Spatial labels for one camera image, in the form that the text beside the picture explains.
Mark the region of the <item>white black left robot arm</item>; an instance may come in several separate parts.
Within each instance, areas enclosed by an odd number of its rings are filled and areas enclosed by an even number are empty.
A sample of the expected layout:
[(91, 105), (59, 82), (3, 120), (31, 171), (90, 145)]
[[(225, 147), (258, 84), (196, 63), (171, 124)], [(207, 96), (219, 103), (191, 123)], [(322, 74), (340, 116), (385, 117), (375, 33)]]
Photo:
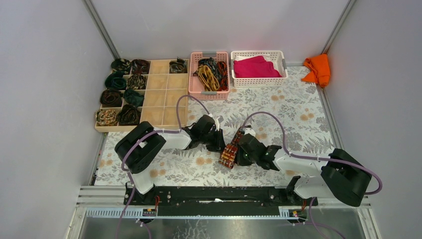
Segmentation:
[(189, 150), (204, 145), (208, 151), (222, 153), (225, 148), (222, 122), (222, 116), (209, 114), (179, 130), (156, 128), (143, 121), (130, 131), (114, 150), (136, 189), (135, 198), (144, 205), (154, 200), (154, 183), (147, 168), (162, 149)]

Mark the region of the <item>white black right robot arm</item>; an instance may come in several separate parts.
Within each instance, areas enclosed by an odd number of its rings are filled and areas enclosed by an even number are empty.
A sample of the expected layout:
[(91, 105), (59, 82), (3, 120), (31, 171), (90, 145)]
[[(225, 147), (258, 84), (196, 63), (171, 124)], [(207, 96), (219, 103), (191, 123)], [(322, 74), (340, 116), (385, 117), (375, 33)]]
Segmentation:
[(336, 198), (348, 206), (358, 207), (372, 178), (342, 149), (336, 148), (327, 161), (313, 156), (299, 158), (281, 146), (265, 146), (250, 134), (240, 139), (236, 157), (240, 166), (256, 164), (265, 170), (298, 172), (285, 192), (287, 202), (292, 205), (316, 197)]

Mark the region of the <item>red checkered patterned tie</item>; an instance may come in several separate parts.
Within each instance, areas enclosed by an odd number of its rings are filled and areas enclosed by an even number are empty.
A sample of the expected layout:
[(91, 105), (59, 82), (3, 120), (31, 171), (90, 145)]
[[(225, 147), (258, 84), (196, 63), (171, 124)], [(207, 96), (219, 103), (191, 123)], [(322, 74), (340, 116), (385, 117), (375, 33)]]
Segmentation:
[(226, 145), (218, 160), (219, 164), (232, 169), (236, 163), (236, 155), (239, 150), (239, 141), (244, 136), (244, 130), (239, 128), (233, 139)]

